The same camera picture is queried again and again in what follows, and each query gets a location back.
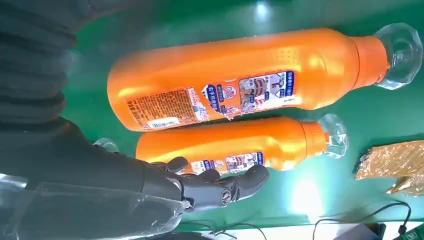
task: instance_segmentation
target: black cable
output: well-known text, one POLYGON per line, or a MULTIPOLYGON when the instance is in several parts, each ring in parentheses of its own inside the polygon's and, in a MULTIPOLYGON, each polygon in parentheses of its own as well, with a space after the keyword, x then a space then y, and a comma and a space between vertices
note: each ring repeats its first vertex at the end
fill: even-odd
POLYGON ((405 207, 408 208, 408 214, 405 217, 405 221, 403 222, 402 225, 399 226, 399 230, 398 230, 399 235, 402 236, 402 235, 404 235, 407 232, 406 225, 407 225, 407 222, 410 220, 411 211, 412 210, 411 210, 411 207, 409 206, 408 203, 406 203, 404 201, 398 201, 396 203, 387 204, 387 205, 379 208, 375 212, 373 212, 373 213, 371 213, 369 215, 366 215, 366 216, 364 216, 364 217, 362 217, 360 219, 354 220, 354 221, 351 221, 351 220, 342 220, 342 219, 335 219, 335 218, 323 218, 323 219, 320 219, 320 220, 318 220, 318 221, 315 222, 315 226, 314 226, 313 232, 312 232, 312 240, 315 240, 315 231, 317 230, 317 226, 318 226, 318 224, 320 222, 323 222, 323 221, 332 221, 332 222, 345 223, 345 224, 346 223, 360 223, 360 222, 362 222, 362 221, 364 221, 364 220, 366 220, 368 218, 371 218, 371 217, 375 216, 376 214, 378 214, 378 213, 380 213, 380 212, 382 212, 382 211, 384 211, 384 210, 386 210, 388 208, 394 207, 394 206, 405 206, 405 207))
POLYGON ((220 229, 220 230, 214 230, 213 227, 211 227, 211 226, 209 226, 207 224, 203 224, 203 223, 199 223, 199 222, 195 222, 195 221, 186 221, 186 222, 181 222, 180 224, 194 224, 194 225, 199 225, 199 226, 202 226, 202 227, 205 227, 205 228, 209 229, 211 231, 209 234, 212 234, 214 236, 218 236, 218 235, 224 234, 224 235, 227 235, 227 236, 229 236, 229 237, 231 237, 233 239, 237 239, 237 237, 235 237, 235 236, 227 233, 226 232, 227 230, 229 230, 229 229, 231 229, 233 227, 236 227, 236 226, 250 226, 250 227, 253 227, 253 228, 259 230, 259 232, 263 236, 263 239, 264 240, 267 240, 267 236, 265 235, 265 233, 262 231, 262 229, 260 227, 254 225, 254 224, 246 223, 246 222, 236 223, 236 224, 227 226, 226 228, 220 229))

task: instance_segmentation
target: green surface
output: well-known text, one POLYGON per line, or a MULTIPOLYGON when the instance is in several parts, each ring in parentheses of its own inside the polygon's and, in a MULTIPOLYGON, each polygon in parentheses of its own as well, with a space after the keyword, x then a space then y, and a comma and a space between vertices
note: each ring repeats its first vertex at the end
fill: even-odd
MULTIPOLYGON (((330 27, 351 36, 370 35, 397 22, 410 24, 423 38, 423 9, 424 2, 418 0, 156 1, 97 20, 78 34, 78 46, 72 51, 74 66, 64 91, 67 106, 63 115, 78 124, 89 140, 110 138, 122 152, 134 156, 140 133, 120 124, 106 93, 108 72, 119 56, 130 51, 314 27, 330 27), (97 118, 93 121, 89 115, 97 118)), ((291 171, 272 170, 269 182, 255 197, 227 208, 187 214, 184 220, 210 221, 217 227, 239 222, 261 227, 303 225, 314 222, 317 216, 366 215, 392 200, 408 202, 411 219, 423 220, 424 197, 387 195, 384 192, 394 179, 355 181, 353 173, 359 157, 373 145, 424 139, 423 103, 421 71, 410 85, 399 90, 371 86, 316 111, 280 109, 237 118, 317 120, 335 113, 345 122, 350 148, 342 159, 316 157, 291 171)), ((370 221, 403 220, 406 212, 402 207, 389 209, 370 221)), ((184 225, 180 230, 197 228, 184 225)))

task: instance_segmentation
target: printed label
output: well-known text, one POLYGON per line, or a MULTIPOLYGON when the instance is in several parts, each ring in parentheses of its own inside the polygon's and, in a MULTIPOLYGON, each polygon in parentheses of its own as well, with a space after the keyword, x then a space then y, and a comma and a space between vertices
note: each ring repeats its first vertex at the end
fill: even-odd
POLYGON ((199 175, 209 169, 215 169, 220 174, 234 174, 246 171, 255 165, 264 165, 264 155, 260 151, 227 156, 225 160, 193 161, 182 171, 182 174, 199 175))
POLYGON ((295 72, 288 70, 243 78, 238 83, 232 79, 207 84, 202 94, 216 112, 231 120, 238 115, 296 104, 294 86, 295 72))
POLYGON ((295 73, 283 71, 240 80, 241 114, 292 104, 295 73))
POLYGON ((243 172, 255 165, 264 165, 262 152, 251 152, 241 155, 228 156, 225 158, 228 171, 233 173, 243 172))
POLYGON ((152 129, 161 129, 178 126, 180 124, 180 120, 174 116, 155 119, 147 122, 147 125, 152 129))
POLYGON ((129 98, 126 104, 143 129, 169 128, 208 120, 207 111, 196 96, 192 88, 179 89, 129 98))
POLYGON ((209 121, 208 110, 200 102, 199 96, 197 95, 194 88, 187 89, 188 95, 190 96, 190 102, 193 106, 194 114, 196 115, 197 120, 200 122, 209 121))

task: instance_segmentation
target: printed illustration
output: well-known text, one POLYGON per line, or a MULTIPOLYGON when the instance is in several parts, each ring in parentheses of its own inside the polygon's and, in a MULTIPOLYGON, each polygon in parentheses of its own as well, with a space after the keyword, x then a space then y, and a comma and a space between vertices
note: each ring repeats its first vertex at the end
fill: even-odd
POLYGON ((295 75, 284 71, 240 80, 241 113, 253 113, 288 105, 293 100, 295 75))

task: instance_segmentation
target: bottle neck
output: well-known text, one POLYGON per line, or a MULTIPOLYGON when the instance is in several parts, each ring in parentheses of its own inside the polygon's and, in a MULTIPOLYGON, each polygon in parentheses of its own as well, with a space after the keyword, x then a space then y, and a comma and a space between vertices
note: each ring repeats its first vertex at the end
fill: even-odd
POLYGON ((350 37, 356 45, 359 72, 352 89, 379 83, 390 68, 383 43, 375 36, 350 37))
POLYGON ((306 141, 305 159, 322 155, 326 152, 328 136, 326 137, 321 125, 317 122, 302 122, 301 124, 306 141))

